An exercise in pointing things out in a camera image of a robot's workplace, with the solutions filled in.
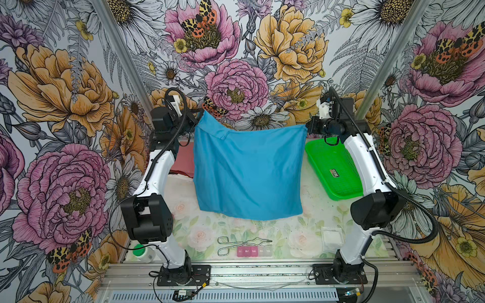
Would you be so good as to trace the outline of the green plastic basket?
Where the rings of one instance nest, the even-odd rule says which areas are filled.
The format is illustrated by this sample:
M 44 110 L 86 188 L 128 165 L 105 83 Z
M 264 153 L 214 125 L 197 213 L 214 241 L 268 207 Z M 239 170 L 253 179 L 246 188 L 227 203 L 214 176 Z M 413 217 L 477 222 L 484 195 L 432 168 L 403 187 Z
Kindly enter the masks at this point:
M 308 162 L 333 201 L 361 197 L 362 182 L 350 153 L 337 137 L 305 145 Z

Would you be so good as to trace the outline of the blue t-shirt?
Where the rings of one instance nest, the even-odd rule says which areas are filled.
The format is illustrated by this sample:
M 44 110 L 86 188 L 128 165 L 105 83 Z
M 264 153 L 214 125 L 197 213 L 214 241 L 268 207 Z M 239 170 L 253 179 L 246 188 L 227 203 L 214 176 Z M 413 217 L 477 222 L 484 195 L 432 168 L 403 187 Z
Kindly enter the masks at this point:
M 200 209 L 270 221 L 303 213 L 304 125 L 235 131 L 205 112 L 195 128 L 193 182 Z

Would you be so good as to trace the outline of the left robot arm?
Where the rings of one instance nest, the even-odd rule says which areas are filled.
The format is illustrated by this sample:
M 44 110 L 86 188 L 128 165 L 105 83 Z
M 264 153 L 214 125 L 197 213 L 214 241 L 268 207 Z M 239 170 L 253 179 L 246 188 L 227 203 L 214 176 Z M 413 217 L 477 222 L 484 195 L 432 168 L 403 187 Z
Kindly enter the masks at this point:
M 178 106 L 151 111 L 155 129 L 150 134 L 149 165 L 134 195 L 120 203 L 129 238 L 137 242 L 133 255 L 146 262 L 159 257 L 164 263 L 155 276 L 161 286 L 187 285 L 193 276 L 190 257 L 173 235 L 174 217 L 163 197 L 179 135 L 193 122 L 188 114 Z

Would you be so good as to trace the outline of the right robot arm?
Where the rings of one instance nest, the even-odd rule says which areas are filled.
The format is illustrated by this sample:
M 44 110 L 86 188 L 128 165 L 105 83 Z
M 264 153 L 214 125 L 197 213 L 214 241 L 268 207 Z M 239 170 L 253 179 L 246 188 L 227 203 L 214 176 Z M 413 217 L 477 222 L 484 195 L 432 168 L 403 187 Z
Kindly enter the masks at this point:
M 351 205 L 352 231 L 337 250 L 333 265 L 323 270 L 319 277 L 328 284 L 365 284 L 366 278 L 359 278 L 365 276 L 365 254 L 377 232 L 382 231 L 400 212 L 405 199 L 391 190 L 394 184 L 378 159 L 366 121 L 314 116 L 306 125 L 310 134 L 336 136 L 344 144 L 356 166 L 363 193 L 363 197 Z

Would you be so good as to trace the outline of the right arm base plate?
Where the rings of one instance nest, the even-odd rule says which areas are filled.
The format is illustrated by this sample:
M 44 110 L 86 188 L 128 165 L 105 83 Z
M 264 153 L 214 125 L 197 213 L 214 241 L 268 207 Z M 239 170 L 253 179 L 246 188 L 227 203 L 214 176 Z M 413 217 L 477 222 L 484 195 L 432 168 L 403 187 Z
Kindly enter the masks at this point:
M 366 285 L 368 283 L 363 264 L 314 264 L 312 272 L 317 285 Z

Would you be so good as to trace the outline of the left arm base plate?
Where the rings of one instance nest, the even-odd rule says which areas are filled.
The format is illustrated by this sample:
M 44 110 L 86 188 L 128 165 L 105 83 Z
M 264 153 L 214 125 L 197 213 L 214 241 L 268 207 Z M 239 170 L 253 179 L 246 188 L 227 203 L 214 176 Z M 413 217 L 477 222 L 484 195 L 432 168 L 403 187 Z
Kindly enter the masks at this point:
M 212 267 L 210 265 L 191 265 L 175 269 L 162 269 L 156 279 L 159 287 L 185 287 L 209 285 Z

